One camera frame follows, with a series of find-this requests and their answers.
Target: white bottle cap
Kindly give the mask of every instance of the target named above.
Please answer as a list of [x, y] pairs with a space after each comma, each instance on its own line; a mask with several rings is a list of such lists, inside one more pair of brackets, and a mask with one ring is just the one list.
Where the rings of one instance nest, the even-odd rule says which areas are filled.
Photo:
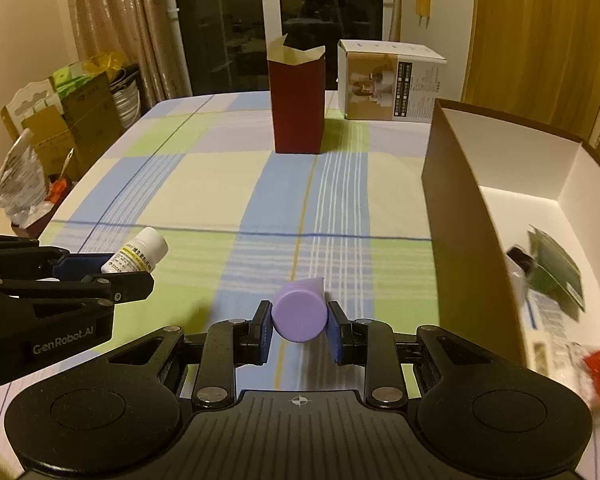
[[167, 241], [153, 227], [145, 227], [136, 235], [136, 240], [140, 241], [146, 247], [146, 256], [152, 261], [154, 266], [164, 258], [169, 250]]

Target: crosshair mark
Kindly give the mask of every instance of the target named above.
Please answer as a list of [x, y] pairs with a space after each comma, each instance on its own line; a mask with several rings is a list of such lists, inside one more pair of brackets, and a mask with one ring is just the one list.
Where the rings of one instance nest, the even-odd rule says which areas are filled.
[[294, 403], [298, 408], [300, 408], [301, 406], [304, 406], [306, 403], [311, 401], [302, 395], [298, 395], [291, 399], [289, 402]]

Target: bottle label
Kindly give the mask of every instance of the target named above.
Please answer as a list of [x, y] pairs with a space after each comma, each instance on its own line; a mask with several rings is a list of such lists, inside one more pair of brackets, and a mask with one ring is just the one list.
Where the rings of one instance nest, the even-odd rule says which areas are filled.
[[107, 263], [116, 272], [151, 272], [153, 267], [142, 251], [133, 244], [125, 244]]

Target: open cardboard box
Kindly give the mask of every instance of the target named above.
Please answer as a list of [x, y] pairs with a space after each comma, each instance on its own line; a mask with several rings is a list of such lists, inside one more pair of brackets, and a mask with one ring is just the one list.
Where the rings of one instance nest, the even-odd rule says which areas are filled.
[[569, 339], [600, 346], [600, 161], [581, 139], [544, 124], [438, 100], [422, 173], [440, 325], [526, 365], [504, 253], [529, 251], [533, 225], [582, 274], [585, 311]]
[[[118, 140], [122, 124], [105, 73], [62, 99], [62, 109], [64, 116], [54, 106], [43, 108], [24, 119], [22, 126], [33, 131], [32, 145], [47, 176], [60, 173], [69, 150], [75, 149], [66, 170], [75, 182]], [[16, 141], [20, 131], [6, 107], [0, 117]]]

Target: glass door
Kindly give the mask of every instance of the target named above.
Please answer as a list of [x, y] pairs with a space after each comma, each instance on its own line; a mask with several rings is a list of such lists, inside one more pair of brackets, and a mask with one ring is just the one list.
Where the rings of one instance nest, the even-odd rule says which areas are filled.
[[262, 0], [174, 0], [193, 95], [269, 89]]
[[269, 89], [266, 45], [282, 34], [295, 48], [326, 46], [326, 87], [335, 89], [338, 41], [381, 40], [390, 20], [390, 0], [170, 2], [194, 95]]
[[326, 87], [336, 89], [338, 41], [382, 40], [382, 0], [280, 0], [285, 44], [326, 47]]

